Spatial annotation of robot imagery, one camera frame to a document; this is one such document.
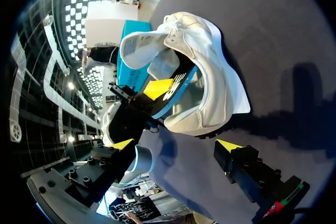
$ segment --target person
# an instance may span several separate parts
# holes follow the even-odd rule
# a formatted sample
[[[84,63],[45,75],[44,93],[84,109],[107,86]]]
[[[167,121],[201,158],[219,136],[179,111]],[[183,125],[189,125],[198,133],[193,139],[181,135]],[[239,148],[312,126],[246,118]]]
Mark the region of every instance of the person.
[[[143,224],[143,222],[132,212],[126,212],[125,215],[133,220],[136,224]]]
[[[119,204],[125,204],[126,200],[124,199],[124,195],[122,194],[122,191],[119,192],[117,198],[110,204],[110,206],[116,206]]]
[[[109,188],[109,191],[116,196],[120,195],[118,190],[121,191],[121,188],[113,186]],[[126,224],[131,224],[132,220],[136,224],[172,221],[191,213],[188,208],[165,191],[124,204],[115,205],[113,201],[108,209],[112,219]]]
[[[87,75],[95,66],[116,65],[118,59],[119,47],[93,47],[87,51],[79,50],[78,57],[82,59],[82,73]]]

